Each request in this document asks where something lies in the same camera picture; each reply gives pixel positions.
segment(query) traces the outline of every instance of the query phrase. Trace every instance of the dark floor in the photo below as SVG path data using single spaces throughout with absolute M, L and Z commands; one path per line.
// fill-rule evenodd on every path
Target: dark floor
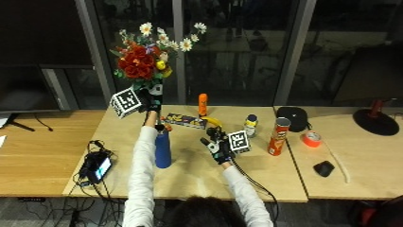
M 280 203 L 279 227 L 349 227 L 349 213 L 354 201 L 311 200 L 307 203 Z M 46 202 L 21 202 L 18 198 L 0 198 L 2 227 L 67 227 L 74 210 L 84 210 L 76 226 L 120 226 L 124 205 L 107 204 L 94 198 L 52 198 Z M 174 211 L 171 202 L 156 201 L 155 226 L 164 226 L 164 219 Z

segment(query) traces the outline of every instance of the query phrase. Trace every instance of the office chair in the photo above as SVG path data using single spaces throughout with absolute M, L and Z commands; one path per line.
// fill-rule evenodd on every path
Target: office chair
M 403 226 L 403 196 L 386 201 L 374 209 L 369 216 L 364 216 L 365 227 L 402 227 Z

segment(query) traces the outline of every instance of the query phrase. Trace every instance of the banana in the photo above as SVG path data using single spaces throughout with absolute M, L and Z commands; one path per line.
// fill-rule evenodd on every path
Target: banana
M 203 120 L 207 120 L 211 124 L 213 124 L 215 126 L 220 126 L 221 128 L 224 127 L 224 123 L 220 119 L 211 117 L 211 116 L 203 116 L 201 117 Z

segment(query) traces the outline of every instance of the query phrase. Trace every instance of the black chair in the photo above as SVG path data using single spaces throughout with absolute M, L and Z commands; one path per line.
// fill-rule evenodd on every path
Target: black chair
M 368 220 L 366 227 L 403 226 L 403 196 L 382 203 Z

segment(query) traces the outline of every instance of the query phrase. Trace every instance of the pringles can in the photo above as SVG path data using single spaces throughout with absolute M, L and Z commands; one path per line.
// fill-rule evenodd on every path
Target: pringles can
M 268 147 L 268 152 L 273 156 L 281 154 L 283 146 L 285 145 L 288 138 L 291 125 L 292 125 L 292 121 L 287 117 L 279 117 L 276 119 L 273 137 Z

